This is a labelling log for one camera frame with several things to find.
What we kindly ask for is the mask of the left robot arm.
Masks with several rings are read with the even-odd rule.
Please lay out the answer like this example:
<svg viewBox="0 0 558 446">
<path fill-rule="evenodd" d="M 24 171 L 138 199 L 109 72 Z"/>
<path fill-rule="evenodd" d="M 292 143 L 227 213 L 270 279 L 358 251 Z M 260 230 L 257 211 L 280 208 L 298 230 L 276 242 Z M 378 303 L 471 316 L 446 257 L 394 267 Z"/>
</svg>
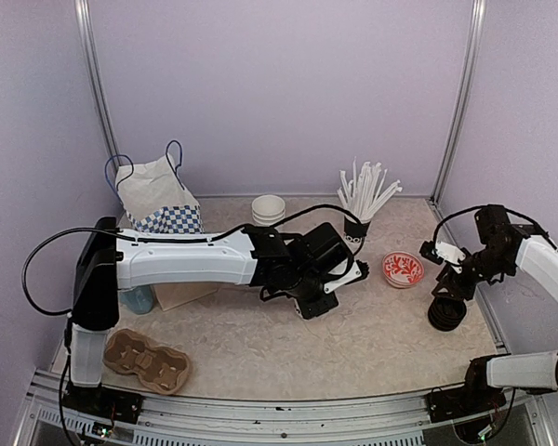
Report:
<svg viewBox="0 0 558 446">
<path fill-rule="evenodd" d="M 111 391 L 101 384 L 106 336 L 118 323 L 122 290 L 161 283 L 215 282 L 258 287 L 263 301 L 294 300 L 304 320 L 319 317 L 339 304 L 336 291 L 367 278 L 359 260 L 332 224 L 305 234 L 281 232 L 288 216 L 269 226 L 240 224 L 222 233 L 164 234 L 122 230 L 113 217 L 94 227 L 61 231 L 39 243 L 25 259 L 20 278 L 49 244 L 76 233 L 89 237 L 78 257 L 73 303 L 64 310 L 30 305 L 49 317 L 67 318 L 65 367 L 76 399 L 92 413 L 111 405 Z"/>
</svg>

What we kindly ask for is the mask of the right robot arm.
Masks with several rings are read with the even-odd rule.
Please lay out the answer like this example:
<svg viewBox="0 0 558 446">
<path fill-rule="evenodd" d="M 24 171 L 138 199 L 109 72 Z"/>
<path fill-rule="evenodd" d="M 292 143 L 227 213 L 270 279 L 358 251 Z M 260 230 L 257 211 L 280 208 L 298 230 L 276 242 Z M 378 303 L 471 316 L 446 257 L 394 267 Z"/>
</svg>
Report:
<svg viewBox="0 0 558 446">
<path fill-rule="evenodd" d="M 515 310 L 535 327 L 533 310 L 550 303 L 558 314 L 558 245 L 533 218 L 502 204 L 469 208 L 481 248 L 472 252 L 440 240 L 437 234 L 420 247 L 421 256 L 441 266 L 432 290 L 428 320 L 442 332 L 457 329 L 467 314 L 467 304 L 481 284 L 493 286 L 510 278 L 502 293 L 516 304 L 522 297 L 536 297 L 539 304 Z M 558 348 L 535 351 L 515 340 L 516 353 L 495 354 L 471 360 L 461 387 L 439 390 L 430 397 L 435 411 L 478 413 L 503 404 L 506 388 L 527 393 L 558 394 Z"/>
</svg>

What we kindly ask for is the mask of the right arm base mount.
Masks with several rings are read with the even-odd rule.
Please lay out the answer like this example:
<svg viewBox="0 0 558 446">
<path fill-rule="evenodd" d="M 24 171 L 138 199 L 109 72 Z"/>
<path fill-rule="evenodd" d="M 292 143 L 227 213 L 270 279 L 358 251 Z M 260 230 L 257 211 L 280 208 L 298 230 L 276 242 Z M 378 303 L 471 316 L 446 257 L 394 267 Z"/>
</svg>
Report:
<svg viewBox="0 0 558 446">
<path fill-rule="evenodd" d="M 425 401 L 432 423 L 484 413 L 501 408 L 507 403 L 502 389 L 472 392 L 464 387 L 437 387 L 425 396 Z"/>
</svg>

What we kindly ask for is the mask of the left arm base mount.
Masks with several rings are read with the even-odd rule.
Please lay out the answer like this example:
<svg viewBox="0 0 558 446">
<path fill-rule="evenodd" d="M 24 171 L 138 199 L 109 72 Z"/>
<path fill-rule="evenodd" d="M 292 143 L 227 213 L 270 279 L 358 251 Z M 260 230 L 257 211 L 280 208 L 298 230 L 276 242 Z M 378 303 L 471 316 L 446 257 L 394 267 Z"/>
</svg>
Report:
<svg viewBox="0 0 558 446">
<path fill-rule="evenodd" d="M 140 416 L 143 400 L 143 396 L 135 392 L 104 386 L 68 385 L 62 402 L 65 408 L 79 413 L 135 425 Z"/>
</svg>

